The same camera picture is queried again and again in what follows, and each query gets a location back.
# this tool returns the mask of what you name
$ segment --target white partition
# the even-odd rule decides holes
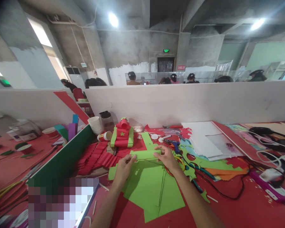
[[[66,91],[74,99],[69,88],[0,90],[0,113],[15,119],[31,120],[41,129],[72,123],[74,112],[53,91]]]
[[[99,86],[85,93],[94,114],[108,110],[132,126],[285,121],[285,81]]]

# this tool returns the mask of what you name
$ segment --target ceiling light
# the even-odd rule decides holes
[[[251,27],[251,30],[256,30],[258,29],[259,27],[261,27],[261,25],[264,23],[265,21],[265,18],[261,18],[259,20],[257,20]]]
[[[109,21],[113,27],[118,27],[118,19],[115,14],[109,13]]]

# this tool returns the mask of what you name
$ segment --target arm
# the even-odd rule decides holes
[[[133,157],[131,157],[131,155],[126,155],[119,160],[113,184],[99,211],[96,213],[90,228],[110,227],[119,194],[130,174],[131,166],[135,159],[136,155]]]
[[[205,227],[225,227],[216,214],[212,211],[208,203],[200,196],[199,192],[188,180],[175,160],[171,150],[159,145],[155,149],[162,149],[161,155],[154,153],[154,156],[161,160],[175,177],[194,218],[198,228]]]

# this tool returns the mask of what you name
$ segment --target white paper cup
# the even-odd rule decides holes
[[[88,123],[90,127],[92,128],[92,131],[99,135],[105,131],[104,126],[102,125],[102,122],[99,117],[91,117],[88,119]]]

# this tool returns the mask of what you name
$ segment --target hand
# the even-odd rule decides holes
[[[180,166],[178,165],[178,162],[175,160],[174,155],[172,154],[171,149],[169,149],[168,147],[165,147],[163,145],[159,145],[157,147],[154,148],[155,150],[157,149],[162,149],[161,150],[161,155],[159,155],[158,153],[153,153],[154,157],[158,158],[157,161],[162,161],[164,163],[164,165],[170,170],[170,172],[175,172],[180,168]]]
[[[136,158],[137,158],[137,155],[134,155],[132,157],[132,155],[128,154],[124,158],[119,160],[115,178],[112,184],[113,187],[117,187],[119,190],[123,188],[124,183],[129,177],[131,166],[136,160]]]

